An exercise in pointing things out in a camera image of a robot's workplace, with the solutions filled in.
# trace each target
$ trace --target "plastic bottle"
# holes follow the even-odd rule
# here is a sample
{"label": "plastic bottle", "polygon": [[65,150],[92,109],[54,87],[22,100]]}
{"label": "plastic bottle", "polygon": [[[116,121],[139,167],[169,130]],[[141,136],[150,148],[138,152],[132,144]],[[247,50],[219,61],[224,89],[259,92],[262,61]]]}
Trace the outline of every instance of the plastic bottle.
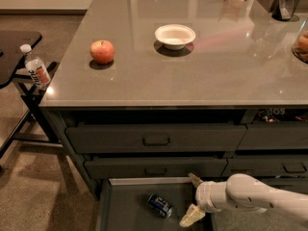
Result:
{"label": "plastic bottle", "polygon": [[50,83],[51,78],[43,60],[32,53],[32,47],[29,44],[21,45],[20,50],[25,56],[25,66],[34,83],[38,89],[46,90],[46,87]]}

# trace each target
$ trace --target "apple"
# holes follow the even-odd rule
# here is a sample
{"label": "apple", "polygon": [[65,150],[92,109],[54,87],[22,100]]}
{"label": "apple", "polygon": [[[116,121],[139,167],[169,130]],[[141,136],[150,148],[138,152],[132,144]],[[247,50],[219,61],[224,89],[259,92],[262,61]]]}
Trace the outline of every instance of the apple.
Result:
{"label": "apple", "polygon": [[114,59],[115,48],[107,40],[98,40],[90,46],[90,55],[98,64],[108,64]]}

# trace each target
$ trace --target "soda can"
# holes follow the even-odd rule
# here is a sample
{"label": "soda can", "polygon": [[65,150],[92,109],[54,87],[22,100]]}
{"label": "soda can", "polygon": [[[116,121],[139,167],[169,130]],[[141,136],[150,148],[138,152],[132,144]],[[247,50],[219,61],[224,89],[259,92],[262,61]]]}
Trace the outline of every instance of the soda can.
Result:
{"label": "soda can", "polygon": [[172,205],[157,194],[152,194],[147,200],[148,205],[159,213],[163,218],[170,217],[172,213]]}

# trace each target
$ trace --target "bowl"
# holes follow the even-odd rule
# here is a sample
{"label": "bowl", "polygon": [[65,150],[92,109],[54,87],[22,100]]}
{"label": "bowl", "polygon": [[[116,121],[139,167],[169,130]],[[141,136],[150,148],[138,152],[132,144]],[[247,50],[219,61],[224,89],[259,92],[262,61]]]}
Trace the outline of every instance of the bowl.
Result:
{"label": "bowl", "polygon": [[155,38],[169,50],[180,50],[186,44],[193,42],[195,33],[187,26],[169,24],[158,28],[155,31]]}

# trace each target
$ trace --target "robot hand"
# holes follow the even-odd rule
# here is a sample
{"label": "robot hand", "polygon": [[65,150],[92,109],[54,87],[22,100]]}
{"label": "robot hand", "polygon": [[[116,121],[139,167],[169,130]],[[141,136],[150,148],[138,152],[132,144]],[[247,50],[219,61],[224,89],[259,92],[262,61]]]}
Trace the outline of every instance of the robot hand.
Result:
{"label": "robot hand", "polygon": [[308,195],[272,188],[259,180],[234,174],[225,182],[202,182],[190,174],[197,187],[195,200],[183,216],[180,225],[188,227],[205,216],[205,213],[223,209],[245,212],[275,212],[308,227]]}

